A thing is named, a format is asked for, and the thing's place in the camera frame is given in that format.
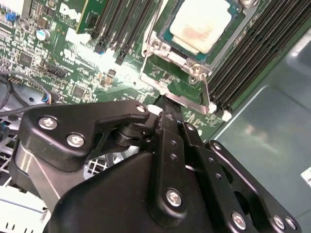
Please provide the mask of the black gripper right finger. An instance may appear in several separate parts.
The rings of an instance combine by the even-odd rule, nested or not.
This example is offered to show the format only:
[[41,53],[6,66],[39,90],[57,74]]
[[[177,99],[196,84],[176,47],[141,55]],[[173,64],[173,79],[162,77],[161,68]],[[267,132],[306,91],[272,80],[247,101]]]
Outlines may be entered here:
[[187,122],[179,130],[216,233],[302,232],[297,220],[221,143],[203,143]]

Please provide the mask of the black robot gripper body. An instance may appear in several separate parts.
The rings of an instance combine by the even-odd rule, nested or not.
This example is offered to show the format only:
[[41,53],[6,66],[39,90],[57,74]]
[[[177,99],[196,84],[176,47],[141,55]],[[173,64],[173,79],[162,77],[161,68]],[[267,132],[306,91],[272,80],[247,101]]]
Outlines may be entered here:
[[194,171],[187,170],[186,218],[175,227],[158,225],[147,209],[152,165],[149,153],[134,155],[69,190],[48,223],[50,233],[224,233],[207,211]]

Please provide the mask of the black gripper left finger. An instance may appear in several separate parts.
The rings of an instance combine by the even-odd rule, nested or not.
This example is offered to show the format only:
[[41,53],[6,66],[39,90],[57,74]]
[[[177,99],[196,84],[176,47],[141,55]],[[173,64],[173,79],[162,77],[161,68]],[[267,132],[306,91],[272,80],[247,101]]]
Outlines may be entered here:
[[152,165],[147,209],[154,220],[184,220],[189,210],[181,106],[167,98],[53,105],[22,117],[13,153],[14,181],[35,190],[51,215],[72,188],[134,155]]

